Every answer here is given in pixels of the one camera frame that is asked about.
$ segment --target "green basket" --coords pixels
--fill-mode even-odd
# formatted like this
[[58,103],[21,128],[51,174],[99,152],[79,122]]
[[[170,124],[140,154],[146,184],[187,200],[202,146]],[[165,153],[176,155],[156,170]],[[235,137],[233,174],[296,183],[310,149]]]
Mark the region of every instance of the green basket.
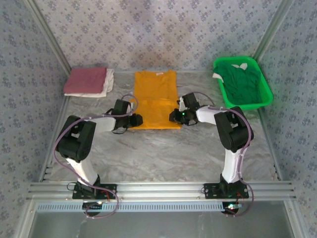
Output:
[[[214,61],[213,67],[214,68],[217,67],[217,65],[220,62],[226,62],[229,64],[237,64],[237,65],[241,65],[242,63],[247,63],[248,67],[253,67],[261,72],[258,63],[253,58],[251,58],[249,56],[221,57],[221,58],[218,58]],[[221,90],[221,93],[222,93],[222,96],[224,99],[224,103],[226,104],[227,108],[239,106],[242,110],[255,110],[255,109],[258,109],[260,107],[267,106],[273,102],[273,94],[272,94],[262,72],[261,72],[261,79],[259,81],[259,91],[260,91],[260,95],[261,95],[261,99],[262,99],[261,103],[243,104],[243,105],[233,104],[228,100],[226,91],[223,87],[223,83],[220,79],[218,79],[218,83],[219,83],[220,90]]]

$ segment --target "white cloth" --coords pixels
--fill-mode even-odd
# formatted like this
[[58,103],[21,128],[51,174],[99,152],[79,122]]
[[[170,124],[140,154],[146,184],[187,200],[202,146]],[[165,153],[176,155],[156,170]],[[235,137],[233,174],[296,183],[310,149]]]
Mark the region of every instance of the white cloth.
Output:
[[[247,63],[242,63],[240,66],[237,65],[237,64],[232,64],[233,67],[236,67],[236,68],[242,68],[243,70],[246,70],[247,67],[248,67],[248,64]],[[217,73],[213,73],[212,75],[213,78],[217,78],[217,79],[220,79],[223,83],[223,79],[221,77],[221,75],[217,74]]]
[[101,93],[65,93],[65,96],[84,97],[84,98],[102,98],[107,95],[113,88],[113,68],[107,68],[107,74],[104,83],[104,89]]

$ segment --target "marble surface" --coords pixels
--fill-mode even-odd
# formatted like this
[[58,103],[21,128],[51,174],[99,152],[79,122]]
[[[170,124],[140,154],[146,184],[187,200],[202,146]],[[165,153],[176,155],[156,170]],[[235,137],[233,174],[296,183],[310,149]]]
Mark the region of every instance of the marble surface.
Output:
[[[116,99],[133,92],[133,86],[134,73],[115,73],[113,91],[106,98],[71,97],[65,119],[69,115],[104,113]],[[177,73],[177,87],[179,95],[201,91],[210,95],[217,106],[224,106],[218,82],[210,73]],[[204,96],[196,97],[201,105],[209,103]],[[277,180],[258,112],[246,112],[246,117],[254,140],[244,158],[243,178]],[[102,182],[217,181],[224,166],[224,147],[216,126],[199,123],[180,130],[128,130],[122,135],[95,132],[89,157]],[[75,179],[71,172],[54,164],[51,181]]]

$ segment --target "pink towel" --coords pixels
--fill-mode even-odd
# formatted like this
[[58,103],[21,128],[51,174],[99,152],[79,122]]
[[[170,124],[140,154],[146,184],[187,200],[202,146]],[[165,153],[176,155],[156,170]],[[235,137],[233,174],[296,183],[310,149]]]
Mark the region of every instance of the pink towel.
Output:
[[73,68],[64,85],[64,93],[101,93],[106,73],[105,67]]

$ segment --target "wall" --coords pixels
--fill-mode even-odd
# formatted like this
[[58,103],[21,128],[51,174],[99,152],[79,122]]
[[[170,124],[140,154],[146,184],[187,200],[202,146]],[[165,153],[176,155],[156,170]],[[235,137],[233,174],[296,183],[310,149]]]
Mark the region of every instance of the wall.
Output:
[[21,0],[0,1],[0,237],[13,236],[37,181],[66,75]]
[[317,3],[296,0],[261,68],[274,102],[265,117],[284,179],[291,179],[309,232],[317,237]]
[[71,66],[206,69],[251,56],[280,0],[36,0]]

